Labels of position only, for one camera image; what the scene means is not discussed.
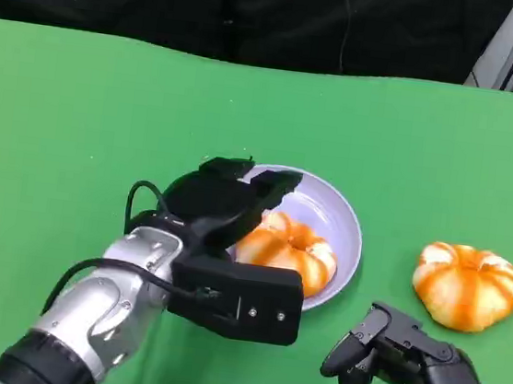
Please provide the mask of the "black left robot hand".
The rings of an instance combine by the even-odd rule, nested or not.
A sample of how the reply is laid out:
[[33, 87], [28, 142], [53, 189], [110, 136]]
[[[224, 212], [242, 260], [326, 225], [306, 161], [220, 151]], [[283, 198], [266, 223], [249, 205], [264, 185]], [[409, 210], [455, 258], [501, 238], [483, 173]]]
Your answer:
[[297, 171], [267, 169], [245, 181], [255, 166], [251, 158], [213, 157], [165, 191], [168, 211], [212, 256], [225, 255], [244, 239], [262, 222], [263, 213], [276, 208], [303, 179]]

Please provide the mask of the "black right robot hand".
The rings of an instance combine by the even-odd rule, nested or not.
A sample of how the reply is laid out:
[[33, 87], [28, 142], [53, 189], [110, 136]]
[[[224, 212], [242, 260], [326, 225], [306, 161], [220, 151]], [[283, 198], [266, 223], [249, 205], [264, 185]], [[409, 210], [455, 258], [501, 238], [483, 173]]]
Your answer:
[[323, 360], [338, 384], [481, 384], [470, 358], [425, 333], [419, 320], [385, 303], [371, 305]]

